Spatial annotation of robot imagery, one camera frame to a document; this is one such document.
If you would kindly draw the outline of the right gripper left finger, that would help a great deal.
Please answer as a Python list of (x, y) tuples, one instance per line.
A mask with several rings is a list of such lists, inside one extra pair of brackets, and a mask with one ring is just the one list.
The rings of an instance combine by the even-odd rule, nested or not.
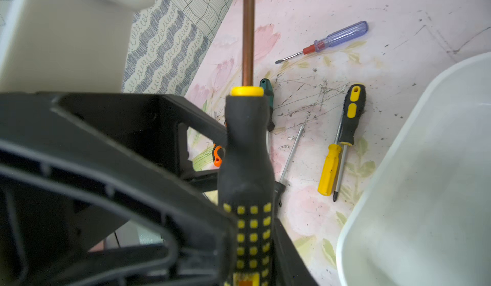
[(1, 95), (2, 285), (221, 285), (236, 219), (204, 196), (187, 130), (226, 129), (177, 95)]

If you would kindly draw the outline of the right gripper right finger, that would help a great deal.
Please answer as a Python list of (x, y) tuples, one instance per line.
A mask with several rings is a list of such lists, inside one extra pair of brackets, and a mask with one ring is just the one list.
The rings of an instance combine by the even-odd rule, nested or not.
[(273, 222), (272, 284), (282, 286), (318, 285), (301, 259), (281, 220), (275, 218)]

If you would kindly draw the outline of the black handle yellow-end screwdriver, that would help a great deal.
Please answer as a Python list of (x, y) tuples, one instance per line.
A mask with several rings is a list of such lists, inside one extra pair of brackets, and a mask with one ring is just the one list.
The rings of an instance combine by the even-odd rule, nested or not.
[(277, 216), (279, 211), (280, 211), (280, 207), (281, 207), (281, 197), (282, 195), (284, 194), (285, 190), (286, 190), (286, 186), (284, 185), (284, 180), (285, 180), (285, 177), (288, 173), (288, 170), (289, 170), (289, 167), (290, 167), (290, 164), (293, 160), (293, 156), (295, 154), (295, 151), (296, 149), (298, 148), (298, 145), (299, 145), (299, 140), (301, 138), (301, 136), (303, 135), (303, 132), (304, 132), (304, 124), (302, 126), (300, 126), (300, 129), (299, 129), (299, 132), (297, 134), (297, 136), (295, 137), (295, 142), (291, 148), (291, 151), (290, 151), (290, 154), (288, 156), (288, 159), (286, 160), (286, 163), (285, 163), (285, 166), (283, 168), (283, 171), (282, 171), (282, 174), (281, 174), (281, 177), (280, 177), (280, 181), (276, 181), (275, 182), (275, 185), (274, 185), (274, 191), (275, 191), (275, 201), (274, 201), (274, 214)]

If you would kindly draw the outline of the black yellow-dotted brown-shaft screwdriver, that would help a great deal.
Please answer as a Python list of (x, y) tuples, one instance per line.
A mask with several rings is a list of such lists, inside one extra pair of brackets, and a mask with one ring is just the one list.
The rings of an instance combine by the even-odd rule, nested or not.
[(233, 285), (271, 285), (274, 174), (267, 152), (269, 104), (253, 85), (255, 0), (244, 0), (242, 84), (226, 97), (227, 144), (219, 205), (237, 218)]

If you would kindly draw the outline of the black yellow oval-grip screwdriver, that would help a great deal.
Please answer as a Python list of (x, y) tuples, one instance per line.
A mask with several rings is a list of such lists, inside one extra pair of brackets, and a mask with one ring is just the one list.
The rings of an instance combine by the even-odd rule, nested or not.
[(343, 169), (345, 167), (349, 147), (354, 145), (354, 135), (359, 125), (359, 120), (366, 105), (366, 87), (363, 84), (352, 85), (345, 96), (343, 113), (340, 119), (339, 133), (336, 143), (341, 147), (341, 157), (336, 177), (333, 201), (338, 199), (343, 180)]

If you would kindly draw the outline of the yellow handle screwdriver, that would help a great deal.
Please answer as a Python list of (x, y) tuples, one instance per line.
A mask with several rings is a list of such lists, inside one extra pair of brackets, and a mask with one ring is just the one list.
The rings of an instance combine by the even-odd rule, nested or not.
[(342, 129), (343, 116), (340, 118), (338, 129), (334, 143), (328, 147), (328, 155), (326, 156), (323, 164), (322, 175), (318, 184), (317, 191), (323, 196), (331, 196), (334, 181), (338, 172), (339, 155), (341, 153), (341, 146), (339, 145), (339, 138)]

